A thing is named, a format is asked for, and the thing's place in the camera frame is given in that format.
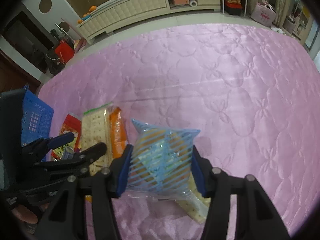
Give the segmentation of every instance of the cracker package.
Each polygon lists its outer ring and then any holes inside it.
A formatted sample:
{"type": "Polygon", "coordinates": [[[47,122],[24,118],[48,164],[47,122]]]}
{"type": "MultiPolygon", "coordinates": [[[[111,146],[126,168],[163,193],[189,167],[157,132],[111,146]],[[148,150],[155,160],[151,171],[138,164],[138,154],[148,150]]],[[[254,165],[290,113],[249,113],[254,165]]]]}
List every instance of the cracker package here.
{"type": "Polygon", "coordinates": [[[192,174],[189,177],[188,188],[190,190],[188,199],[176,200],[176,202],[185,210],[189,217],[198,223],[203,223],[207,218],[211,198],[204,198],[198,192],[192,174]]]}
{"type": "Polygon", "coordinates": [[[109,167],[113,160],[108,106],[109,104],[91,109],[85,112],[82,117],[82,150],[99,142],[107,145],[106,154],[89,166],[92,176],[102,168],[109,167]]]}
{"type": "Polygon", "coordinates": [[[57,149],[54,149],[51,153],[53,160],[61,160],[62,159],[62,156],[63,156],[63,153],[64,153],[66,146],[72,148],[74,151],[76,151],[76,149],[81,148],[81,146],[80,146],[81,120],[78,119],[72,113],[69,113],[67,115],[67,117],[65,118],[59,135],[62,135],[62,134],[68,133],[68,132],[72,132],[75,136],[75,139],[66,145],[63,145],[57,149]]]}
{"type": "Polygon", "coordinates": [[[127,186],[130,195],[187,198],[193,138],[200,130],[162,128],[134,119],[132,123],[140,135],[131,156],[127,186]]]}

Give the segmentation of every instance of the pink bed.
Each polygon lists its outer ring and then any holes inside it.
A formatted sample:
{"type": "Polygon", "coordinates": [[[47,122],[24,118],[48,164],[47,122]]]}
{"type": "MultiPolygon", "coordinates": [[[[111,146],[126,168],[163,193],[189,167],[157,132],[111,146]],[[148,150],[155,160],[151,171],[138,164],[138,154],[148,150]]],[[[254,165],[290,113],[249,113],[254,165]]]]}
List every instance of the pink bed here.
{"type": "MultiPolygon", "coordinates": [[[[254,174],[290,234],[320,192],[320,75],[294,39],[229,24],[145,33],[91,54],[45,84],[51,136],[68,114],[113,101],[131,118],[200,129],[195,145],[213,166],[254,174]]],[[[199,239],[203,225],[175,202],[114,200],[123,239],[199,239]]],[[[235,231],[232,201],[228,239],[235,231]]]]}

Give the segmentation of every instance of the round hole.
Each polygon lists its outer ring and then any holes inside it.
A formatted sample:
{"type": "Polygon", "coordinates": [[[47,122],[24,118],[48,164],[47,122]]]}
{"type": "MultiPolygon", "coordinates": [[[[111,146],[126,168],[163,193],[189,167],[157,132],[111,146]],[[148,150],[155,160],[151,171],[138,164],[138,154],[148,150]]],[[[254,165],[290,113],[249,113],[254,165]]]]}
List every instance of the round hole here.
{"type": "Polygon", "coordinates": [[[41,0],[39,3],[39,10],[42,13],[47,13],[50,11],[52,7],[52,1],[51,0],[41,0]]]}
{"type": "Polygon", "coordinates": [[[70,30],[70,26],[66,22],[60,22],[59,26],[67,33],[70,30]]]}

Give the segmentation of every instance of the metal bolt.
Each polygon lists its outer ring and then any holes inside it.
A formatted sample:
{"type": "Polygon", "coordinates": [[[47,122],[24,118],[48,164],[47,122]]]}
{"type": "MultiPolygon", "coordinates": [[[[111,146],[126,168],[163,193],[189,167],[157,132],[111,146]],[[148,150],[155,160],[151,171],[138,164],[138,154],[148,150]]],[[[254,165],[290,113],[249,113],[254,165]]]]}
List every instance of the metal bolt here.
{"type": "Polygon", "coordinates": [[[218,167],[213,167],[213,168],[212,168],[212,173],[213,173],[213,174],[220,174],[220,173],[221,173],[221,169],[218,168],[218,167]]]}
{"type": "Polygon", "coordinates": [[[80,171],[81,171],[81,173],[86,173],[88,171],[88,169],[86,167],[84,167],[80,171]]]}
{"type": "Polygon", "coordinates": [[[101,170],[101,173],[102,173],[103,175],[108,175],[108,174],[110,173],[110,169],[109,169],[109,168],[103,168],[103,169],[101,170]]]}
{"type": "Polygon", "coordinates": [[[248,180],[248,181],[254,181],[256,178],[255,176],[253,176],[252,174],[248,174],[247,176],[245,176],[245,178],[248,180]]]}
{"type": "Polygon", "coordinates": [[[75,175],[71,175],[67,179],[67,181],[69,181],[69,182],[74,182],[75,180],[76,180],[76,176],[75,175]]]}

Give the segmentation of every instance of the red snack package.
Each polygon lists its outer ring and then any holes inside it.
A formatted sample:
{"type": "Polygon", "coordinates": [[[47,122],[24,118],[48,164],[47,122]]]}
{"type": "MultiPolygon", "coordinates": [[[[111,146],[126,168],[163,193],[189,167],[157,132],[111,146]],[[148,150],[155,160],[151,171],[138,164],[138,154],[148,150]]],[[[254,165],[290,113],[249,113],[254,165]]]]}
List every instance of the red snack package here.
{"type": "Polygon", "coordinates": [[[62,135],[67,132],[72,132],[75,135],[75,139],[66,145],[63,145],[57,149],[54,149],[51,153],[51,156],[55,159],[61,160],[65,146],[69,146],[73,150],[80,148],[79,142],[81,137],[81,120],[79,120],[72,114],[68,114],[67,117],[65,118],[59,135],[62,135]]]}

